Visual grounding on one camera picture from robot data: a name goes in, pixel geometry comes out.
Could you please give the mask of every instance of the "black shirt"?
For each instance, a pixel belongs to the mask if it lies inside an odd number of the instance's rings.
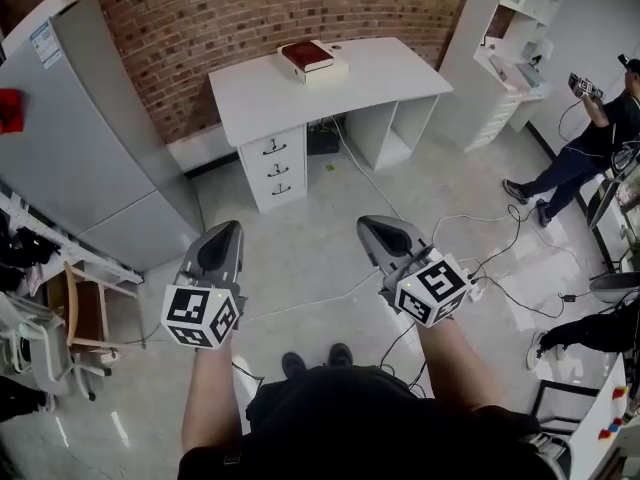
[[[472,413],[419,399],[375,367],[321,367],[301,377],[261,388],[247,409],[251,433],[220,449],[191,450],[180,463],[179,480],[247,471],[554,478],[531,445],[519,442],[537,432],[533,417],[500,407]]]
[[[640,102],[628,92],[623,92],[611,103],[603,107],[609,126],[598,128],[593,122],[578,139],[585,153],[600,155],[595,160],[603,167],[611,166],[611,155],[622,149],[625,142],[638,140],[640,133]]]

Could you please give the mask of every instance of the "red object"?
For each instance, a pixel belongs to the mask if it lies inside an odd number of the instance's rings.
[[[0,133],[21,132],[23,129],[20,93],[15,89],[0,89]]]
[[[629,392],[629,388],[627,388],[626,386],[618,386],[616,389],[613,390],[613,399],[615,400],[616,398],[622,398],[628,392]]]
[[[290,44],[282,48],[282,55],[293,62],[305,73],[309,71],[308,66],[333,60],[333,57],[311,41]]]

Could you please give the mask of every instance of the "paper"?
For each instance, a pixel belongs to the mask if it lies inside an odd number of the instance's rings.
[[[60,46],[49,26],[49,22],[40,26],[29,36],[29,39],[31,39],[31,44],[36,49],[44,69],[49,69],[62,57]]]

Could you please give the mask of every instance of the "white desk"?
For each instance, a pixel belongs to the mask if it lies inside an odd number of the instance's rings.
[[[626,384],[622,354],[619,354],[591,409],[569,438],[573,450],[570,480],[590,478],[611,448],[613,438],[598,439],[598,434],[608,428],[614,418],[621,418],[624,414],[627,396],[613,400],[612,395],[615,388]]]
[[[373,169],[411,156],[438,96],[453,88],[393,37],[332,43],[349,64],[339,82],[305,85],[274,55],[209,74],[229,144],[260,211],[307,193],[307,123],[347,113],[347,133]]]

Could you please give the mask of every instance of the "person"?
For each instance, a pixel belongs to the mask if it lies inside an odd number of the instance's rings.
[[[613,313],[589,315],[548,332],[536,331],[527,351],[527,368],[534,370],[542,357],[554,349],[561,360],[567,348],[575,344],[600,352],[627,352],[637,342],[639,323],[640,299],[620,305]]]
[[[640,60],[627,64],[625,90],[602,108],[585,94],[582,101],[591,118],[584,133],[567,144],[549,168],[529,183],[503,180],[502,186],[520,204],[536,194],[556,189],[549,202],[536,203],[538,221],[546,227],[567,206],[580,187],[611,167],[612,156],[640,133]]]
[[[524,439],[539,435],[537,419],[500,406],[491,372],[454,320],[418,325],[418,334],[435,399],[416,397],[378,367],[354,366],[344,344],[331,347],[327,366],[312,369],[289,352],[282,358],[286,380],[260,387],[249,404],[251,432],[245,436],[230,340],[219,350],[197,350],[179,480],[247,470],[558,478]],[[357,470],[345,469],[351,465]]]
[[[46,410],[53,412],[55,397],[29,389],[7,377],[0,377],[0,423],[15,416]]]

